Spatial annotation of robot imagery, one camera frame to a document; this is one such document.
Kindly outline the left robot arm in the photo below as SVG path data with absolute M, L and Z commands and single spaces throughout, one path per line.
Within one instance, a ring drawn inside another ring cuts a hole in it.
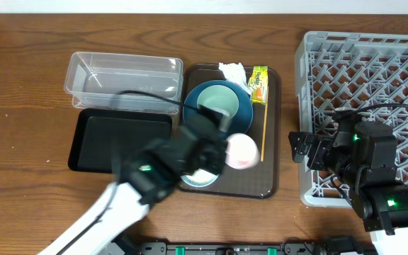
M 203 170 L 219 175 L 229 113 L 202 106 L 169 140 L 153 140 L 135 156 L 115 163 L 115 180 L 43 254 L 98 254 L 119 234 L 170 196 L 182 176 Z

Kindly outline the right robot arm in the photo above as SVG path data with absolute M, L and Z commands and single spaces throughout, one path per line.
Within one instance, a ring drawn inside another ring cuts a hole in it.
M 315 171 L 330 171 L 348 186 L 340 192 L 371 235 L 378 254 L 408 254 L 408 185 L 396 179 L 397 138 L 384 123 L 357 110 L 337 111 L 333 136 L 290 132 L 292 159 Z

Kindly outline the pink cup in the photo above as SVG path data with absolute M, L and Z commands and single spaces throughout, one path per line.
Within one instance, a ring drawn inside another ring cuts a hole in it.
M 260 152 L 250 136 L 236 133 L 227 138 L 225 163 L 233 169 L 248 169 L 260 162 Z

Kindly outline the blue plate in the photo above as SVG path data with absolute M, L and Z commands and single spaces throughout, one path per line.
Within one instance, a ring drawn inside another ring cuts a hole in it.
M 223 85 L 231 88 L 239 99 L 239 110 L 233 118 L 228 117 L 227 120 L 229 122 L 227 123 L 227 128 L 222 133 L 222 136 L 226 138 L 235 133 L 246 133 L 254 119 L 254 109 L 248 94 L 238 85 L 230 81 L 212 80 L 199 84 L 186 96 L 184 103 L 187 106 L 201 108 L 202 106 L 198 106 L 197 104 L 198 96 L 200 92 L 212 85 Z

